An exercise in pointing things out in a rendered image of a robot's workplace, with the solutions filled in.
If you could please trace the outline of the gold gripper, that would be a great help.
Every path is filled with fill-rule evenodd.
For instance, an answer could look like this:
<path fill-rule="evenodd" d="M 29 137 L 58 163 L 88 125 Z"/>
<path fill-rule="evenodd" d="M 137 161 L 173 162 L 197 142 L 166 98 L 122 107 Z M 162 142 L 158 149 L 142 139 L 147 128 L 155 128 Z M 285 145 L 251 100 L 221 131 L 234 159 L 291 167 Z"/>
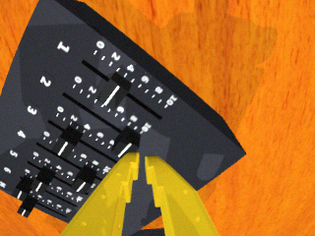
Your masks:
<path fill-rule="evenodd" d="M 220 236 L 198 192 L 156 155 L 145 157 L 165 236 Z M 126 203 L 138 179 L 139 153 L 126 153 L 109 171 L 59 236 L 121 236 Z"/>

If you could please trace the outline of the black lighting desk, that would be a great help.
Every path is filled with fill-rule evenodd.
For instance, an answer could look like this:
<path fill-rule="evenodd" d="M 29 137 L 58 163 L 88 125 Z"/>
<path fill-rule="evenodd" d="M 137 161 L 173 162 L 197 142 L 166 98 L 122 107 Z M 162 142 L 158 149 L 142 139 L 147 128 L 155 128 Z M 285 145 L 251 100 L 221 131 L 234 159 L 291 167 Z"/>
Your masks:
<path fill-rule="evenodd" d="M 0 190 L 26 218 L 36 208 L 69 223 L 131 151 L 121 236 L 161 216 L 146 155 L 199 191 L 247 154 L 216 110 L 85 2 L 38 0 L 0 94 Z"/>

